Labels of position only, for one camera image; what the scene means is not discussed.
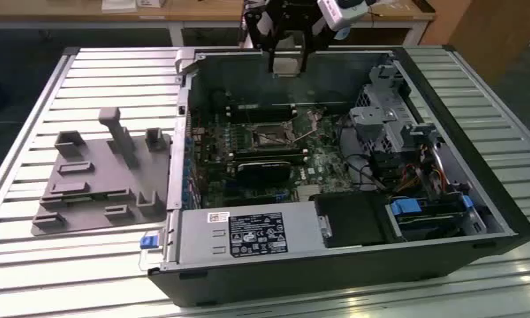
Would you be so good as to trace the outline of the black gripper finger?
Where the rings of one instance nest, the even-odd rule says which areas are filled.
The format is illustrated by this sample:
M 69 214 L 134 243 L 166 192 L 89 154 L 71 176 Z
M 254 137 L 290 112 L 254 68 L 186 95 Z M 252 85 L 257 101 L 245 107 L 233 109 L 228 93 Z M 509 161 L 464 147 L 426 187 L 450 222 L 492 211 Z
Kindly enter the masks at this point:
M 300 72 L 306 71 L 309 55 L 316 51 L 325 50 L 328 48 L 329 43 L 334 38 L 334 31 L 330 29 L 325 18 L 321 17 L 317 22 L 305 24 L 302 35 L 304 45 L 301 49 Z
M 268 72 L 273 72 L 277 48 L 278 5 L 244 5 L 242 20 L 253 47 L 268 54 Z

